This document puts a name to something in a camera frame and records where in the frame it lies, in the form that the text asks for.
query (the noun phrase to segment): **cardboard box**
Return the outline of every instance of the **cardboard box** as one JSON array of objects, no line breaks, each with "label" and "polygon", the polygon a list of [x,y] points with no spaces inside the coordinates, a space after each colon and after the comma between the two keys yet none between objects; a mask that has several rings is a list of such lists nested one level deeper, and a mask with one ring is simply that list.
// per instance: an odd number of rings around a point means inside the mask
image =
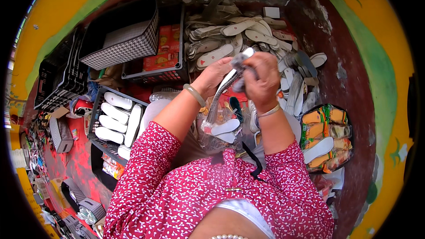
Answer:
[{"label": "cardboard box", "polygon": [[178,63],[178,53],[149,56],[143,59],[142,72],[172,67]]}]

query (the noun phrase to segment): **black strap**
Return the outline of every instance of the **black strap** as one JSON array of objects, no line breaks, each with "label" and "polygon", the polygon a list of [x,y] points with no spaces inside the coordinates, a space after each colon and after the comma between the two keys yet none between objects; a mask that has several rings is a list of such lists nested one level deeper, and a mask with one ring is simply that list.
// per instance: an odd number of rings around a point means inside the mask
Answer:
[{"label": "black strap", "polygon": [[259,181],[263,181],[263,179],[258,178],[258,175],[261,173],[261,171],[263,170],[263,166],[261,165],[260,160],[257,158],[257,156],[255,156],[252,151],[248,148],[248,146],[245,145],[244,142],[242,142],[242,148],[247,152],[247,154],[251,157],[251,159],[253,159],[255,161],[255,163],[257,164],[257,169],[255,169],[253,172],[251,172],[252,177],[255,180],[259,180]]}]

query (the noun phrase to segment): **painted wall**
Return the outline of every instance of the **painted wall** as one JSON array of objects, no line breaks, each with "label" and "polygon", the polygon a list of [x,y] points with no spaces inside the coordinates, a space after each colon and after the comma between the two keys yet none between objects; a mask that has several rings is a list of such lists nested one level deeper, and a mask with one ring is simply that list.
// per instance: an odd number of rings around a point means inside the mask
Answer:
[{"label": "painted wall", "polygon": [[[43,57],[79,21],[106,1],[37,0],[18,42],[8,95],[13,93],[15,99],[25,100]],[[402,27],[386,0],[329,1],[358,47],[374,101],[380,166],[375,170],[377,177],[371,185],[371,194],[376,195],[368,196],[364,205],[367,212],[351,234],[353,238],[371,237],[389,214],[402,188],[404,161],[407,149],[412,146],[408,138],[407,90],[413,63]],[[11,108],[10,113],[18,114],[19,108]]]}]

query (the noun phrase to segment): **red floor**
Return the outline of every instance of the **red floor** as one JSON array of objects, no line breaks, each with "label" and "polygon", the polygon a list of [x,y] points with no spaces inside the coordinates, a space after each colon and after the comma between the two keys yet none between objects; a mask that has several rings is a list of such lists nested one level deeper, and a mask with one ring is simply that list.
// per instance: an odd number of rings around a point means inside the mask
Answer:
[{"label": "red floor", "polygon": [[83,118],[67,118],[69,129],[77,129],[79,139],[68,153],[45,151],[45,163],[50,179],[72,177],[86,197],[102,203],[108,209],[112,192],[91,171],[91,143],[84,134]]}]

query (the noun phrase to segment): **woman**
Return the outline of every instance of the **woman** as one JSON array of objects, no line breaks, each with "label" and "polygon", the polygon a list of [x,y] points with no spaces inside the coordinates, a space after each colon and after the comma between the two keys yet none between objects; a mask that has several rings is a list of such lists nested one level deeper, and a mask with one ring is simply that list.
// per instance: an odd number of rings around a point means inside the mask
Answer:
[{"label": "woman", "polygon": [[[210,65],[192,83],[204,100],[231,70],[230,60]],[[183,90],[135,141],[108,208],[104,238],[332,237],[332,215],[309,179],[294,133],[283,110],[273,112],[280,84],[275,56],[257,52],[244,64],[259,76],[243,73],[257,108],[266,168],[254,177],[257,167],[228,148],[219,159],[170,171],[177,153],[188,157],[179,148],[193,137],[188,130],[201,107]]]}]

